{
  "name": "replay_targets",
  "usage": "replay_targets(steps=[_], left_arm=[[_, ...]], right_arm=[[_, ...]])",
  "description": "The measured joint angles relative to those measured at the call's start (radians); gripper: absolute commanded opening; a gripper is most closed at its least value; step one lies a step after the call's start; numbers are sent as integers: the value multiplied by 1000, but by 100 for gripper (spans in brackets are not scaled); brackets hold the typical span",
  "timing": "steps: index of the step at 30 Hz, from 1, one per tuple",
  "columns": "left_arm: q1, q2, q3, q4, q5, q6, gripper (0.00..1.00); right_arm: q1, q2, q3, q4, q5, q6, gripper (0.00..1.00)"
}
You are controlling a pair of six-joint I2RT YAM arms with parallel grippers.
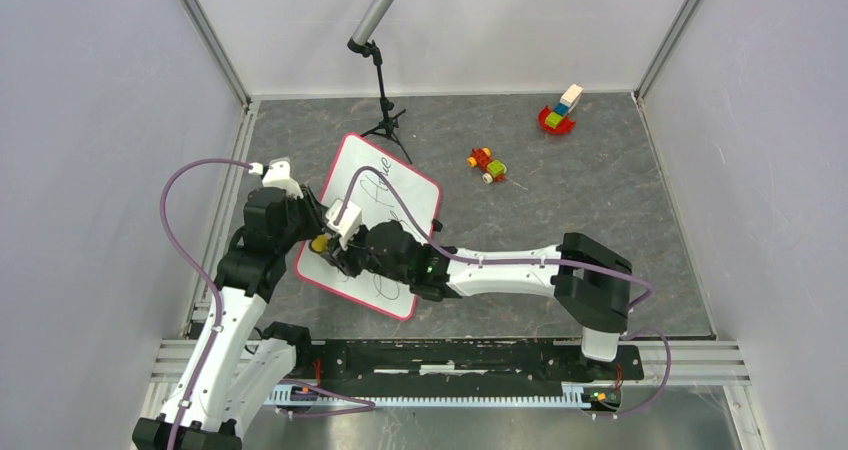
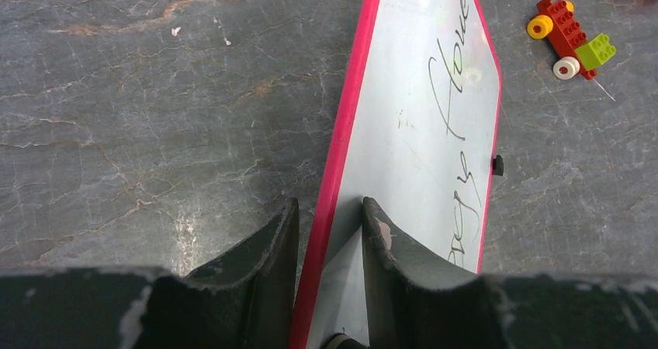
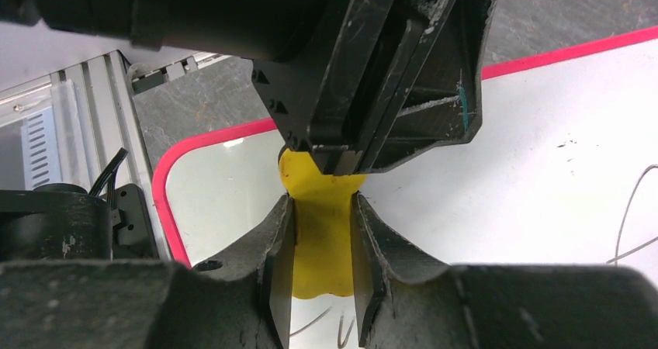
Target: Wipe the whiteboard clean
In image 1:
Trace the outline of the yellow bone shaped eraser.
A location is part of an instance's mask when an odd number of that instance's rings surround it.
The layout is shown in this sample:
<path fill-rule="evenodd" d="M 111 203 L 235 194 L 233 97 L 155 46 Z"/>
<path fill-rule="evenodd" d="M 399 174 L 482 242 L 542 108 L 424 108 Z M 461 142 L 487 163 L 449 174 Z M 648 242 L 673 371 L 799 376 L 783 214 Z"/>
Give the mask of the yellow bone shaped eraser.
<path fill-rule="evenodd" d="M 310 242 L 309 248 L 313 253 L 325 254 L 328 248 L 328 237 L 325 234 L 318 235 Z"/>

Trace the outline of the pink framed whiteboard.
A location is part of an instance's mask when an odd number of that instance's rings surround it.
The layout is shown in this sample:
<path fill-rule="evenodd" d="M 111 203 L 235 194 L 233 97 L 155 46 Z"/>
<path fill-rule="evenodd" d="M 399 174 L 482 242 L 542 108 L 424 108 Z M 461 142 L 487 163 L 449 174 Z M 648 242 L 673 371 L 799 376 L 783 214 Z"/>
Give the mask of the pink framed whiteboard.
<path fill-rule="evenodd" d="M 405 231 L 424 242 L 421 234 L 409 223 L 400 204 L 377 176 L 371 172 L 354 175 L 363 166 L 373 167 L 385 176 L 419 226 L 432 230 L 432 220 L 436 218 L 441 203 L 440 186 L 357 134 L 349 133 L 342 138 L 320 202 L 330 206 L 343 198 L 349 184 L 354 183 L 351 202 L 362 209 L 363 224 L 373 227 L 389 219 L 397 220 Z M 347 277 L 312 252 L 307 244 L 301 247 L 295 259 L 295 273 L 309 284 L 397 320 L 411 318 L 416 307 L 417 297 L 408 286 L 368 272 L 355 278 Z"/>

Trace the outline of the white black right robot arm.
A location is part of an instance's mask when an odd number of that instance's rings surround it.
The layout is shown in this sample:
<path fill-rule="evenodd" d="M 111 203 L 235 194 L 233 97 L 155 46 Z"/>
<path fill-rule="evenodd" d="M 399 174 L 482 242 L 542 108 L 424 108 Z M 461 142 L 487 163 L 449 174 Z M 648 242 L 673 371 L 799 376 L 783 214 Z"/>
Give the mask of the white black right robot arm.
<path fill-rule="evenodd" d="M 566 233 L 559 244 L 532 250 L 481 252 L 422 243 L 389 221 L 359 226 L 347 243 L 321 235 L 309 248 L 347 277 L 383 277 L 428 301 L 483 294 L 553 299 L 582 328 L 580 370 L 602 378 L 617 366 L 632 265 L 584 234 Z"/>

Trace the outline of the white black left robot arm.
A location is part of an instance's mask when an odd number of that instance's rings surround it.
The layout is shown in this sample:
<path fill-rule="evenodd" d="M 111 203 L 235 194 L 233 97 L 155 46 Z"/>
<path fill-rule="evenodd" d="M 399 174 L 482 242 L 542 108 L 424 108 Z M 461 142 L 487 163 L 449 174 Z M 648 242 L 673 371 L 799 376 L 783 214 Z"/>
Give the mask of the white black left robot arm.
<path fill-rule="evenodd" d="M 138 449 L 240 449 L 273 388 L 302 377 L 314 364 L 307 328 L 273 322 L 246 365 L 245 346 L 286 272 L 295 245 L 318 236 L 325 207 L 308 186 L 294 195 L 280 188 L 253 191 L 244 224 L 218 263 L 215 302 L 183 375 L 158 415 L 138 420 Z"/>

